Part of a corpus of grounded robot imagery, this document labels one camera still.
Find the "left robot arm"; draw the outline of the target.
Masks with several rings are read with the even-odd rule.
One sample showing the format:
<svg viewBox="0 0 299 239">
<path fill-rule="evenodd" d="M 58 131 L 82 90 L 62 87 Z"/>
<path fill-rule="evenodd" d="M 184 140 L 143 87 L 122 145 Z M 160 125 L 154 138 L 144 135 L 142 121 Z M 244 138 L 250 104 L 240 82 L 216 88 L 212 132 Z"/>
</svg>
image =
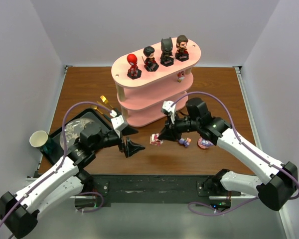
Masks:
<svg viewBox="0 0 299 239">
<path fill-rule="evenodd" d="M 130 157 L 145 149 L 128 137 L 123 138 L 122 128 L 125 124 L 103 132 L 98 123 L 87 123 L 74 144 L 47 172 L 18 192 L 7 191 L 0 197 L 0 223 L 15 238 L 25 237 L 46 210 L 69 197 L 85 194 L 89 174 L 83 169 L 95 159 L 97 151 L 117 146 L 125 157 Z"/>
</svg>

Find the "pink bear cake square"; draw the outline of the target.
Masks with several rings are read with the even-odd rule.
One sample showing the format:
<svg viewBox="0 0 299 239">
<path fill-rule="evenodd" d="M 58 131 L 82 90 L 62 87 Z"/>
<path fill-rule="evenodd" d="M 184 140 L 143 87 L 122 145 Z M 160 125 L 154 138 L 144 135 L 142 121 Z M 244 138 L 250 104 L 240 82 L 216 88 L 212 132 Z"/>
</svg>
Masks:
<svg viewBox="0 0 299 239">
<path fill-rule="evenodd" d="M 149 143 L 151 145 L 156 145 L 156 146 L 160 146 L 163 144 L 163 140 L 159 139 L 160 134 L 159 133 L 154 133 L 150 136 L 150 141 Z"/>
</svg>

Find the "red spider hero figure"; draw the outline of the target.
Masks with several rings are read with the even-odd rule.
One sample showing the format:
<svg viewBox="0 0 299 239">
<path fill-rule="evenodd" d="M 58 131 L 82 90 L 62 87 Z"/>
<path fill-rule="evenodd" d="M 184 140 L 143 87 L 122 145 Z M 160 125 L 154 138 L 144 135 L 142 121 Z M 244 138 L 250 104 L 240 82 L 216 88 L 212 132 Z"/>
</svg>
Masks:
<svg viewBox="0 0 299 239">
<path fill-rule="evenodd" d="M 127 55 L 127 61 L 130 64 L 130 68 L 127 72 L 127 76 L 131 79 L 137 79 L 140 78 L 142 75 L 142 71 L 138 68 L 138 59 L 135 54 L 128 54 Z"/>
</svg>

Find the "brown haired hero figure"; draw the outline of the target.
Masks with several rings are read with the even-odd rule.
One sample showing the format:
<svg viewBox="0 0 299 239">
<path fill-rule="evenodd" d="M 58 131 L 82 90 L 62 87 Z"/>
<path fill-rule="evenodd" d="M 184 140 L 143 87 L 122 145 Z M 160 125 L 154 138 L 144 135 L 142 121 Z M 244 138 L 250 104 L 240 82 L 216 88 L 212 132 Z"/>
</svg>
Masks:
<svg viewBox="0 0 299 239">
<path fill-rule="evenodd" d="M 188 39 L 185 35 L 179 35 L 176 39 L 176 53 L 175 58 L 181 62 L 189 59 L 189 53 L 187 51 Z"/>
</svg>

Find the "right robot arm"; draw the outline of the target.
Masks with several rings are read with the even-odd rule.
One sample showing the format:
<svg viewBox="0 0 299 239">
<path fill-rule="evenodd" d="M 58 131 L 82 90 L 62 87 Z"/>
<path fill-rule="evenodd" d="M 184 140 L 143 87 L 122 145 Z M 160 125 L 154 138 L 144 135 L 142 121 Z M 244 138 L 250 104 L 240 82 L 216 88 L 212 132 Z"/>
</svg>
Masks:
<svg viewBox="0 0 299 239">
<path fill-rule="evenodd" d="M 237 132 L 233 123 L 212 116 L 201 98 L 189 99 L 185 106 L 188 114 L 180 118 L 175 102 L 163 102 L 161 111 L 167 120 L 159 134 L 160 140 L 177 141 L 183 133 L 195 131 L 202 139 L 235 156 L 254 173 L 250 176 L 223 169 L 205 181 L 205 186 L 216 192 L 252 195 L 274 211 L 299 197 L 298 168 L 293 163 L 284 164 L 251 144 Z"/>
</svg>

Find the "black haired red figure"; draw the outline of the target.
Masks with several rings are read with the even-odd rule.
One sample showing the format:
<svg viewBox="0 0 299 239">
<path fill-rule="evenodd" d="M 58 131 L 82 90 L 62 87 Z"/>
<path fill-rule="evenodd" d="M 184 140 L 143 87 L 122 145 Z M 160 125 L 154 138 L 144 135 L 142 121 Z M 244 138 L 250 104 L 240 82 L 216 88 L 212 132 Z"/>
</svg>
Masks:
<svg viewBox="0 0 299 239">
<path fill-rule="evenodd" d="M 154 52 L 155 49 L 152 46 L 147 46 L 143 49 L 143 54 L 146 57 L 145 60 L 143 59 L 144 67 L 149 72 L 155 72 L 159 68 L 154 57 Z"/>
</svg>

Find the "dark bat hero figure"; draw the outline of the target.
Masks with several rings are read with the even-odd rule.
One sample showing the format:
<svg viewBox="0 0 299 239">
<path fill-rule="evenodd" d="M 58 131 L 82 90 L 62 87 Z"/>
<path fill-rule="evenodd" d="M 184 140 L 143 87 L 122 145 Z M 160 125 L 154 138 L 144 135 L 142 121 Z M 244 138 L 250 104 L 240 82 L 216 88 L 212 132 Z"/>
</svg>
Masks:
<svg viewBox="0 0 299 239">
<path fill-rule="evenodd" d="M 163 66 L 171 66 L 174 63 L 174 59 L 173 59 L 173 43 L 172 43 L 172 38 L 165 38 L 165 39 L 161 39 L 160 42 L 160 48 L 161 48 L 161 56 L 160 56 L 160 63 Z"/>
</svg>

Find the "ice cream cone bear toy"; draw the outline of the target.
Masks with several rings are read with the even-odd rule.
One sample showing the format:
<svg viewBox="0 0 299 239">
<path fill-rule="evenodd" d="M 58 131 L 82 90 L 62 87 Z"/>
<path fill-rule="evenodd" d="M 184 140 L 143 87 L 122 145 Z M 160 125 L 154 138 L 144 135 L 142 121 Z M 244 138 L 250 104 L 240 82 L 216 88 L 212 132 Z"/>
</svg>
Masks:
<svg viewBox="0 0 299 239">
<path fill-rule="evenodd" d="M 177 81 L 180 83 L 185 78 L 185 72 L 181 71 L 177 73 Z"/>
</svg>

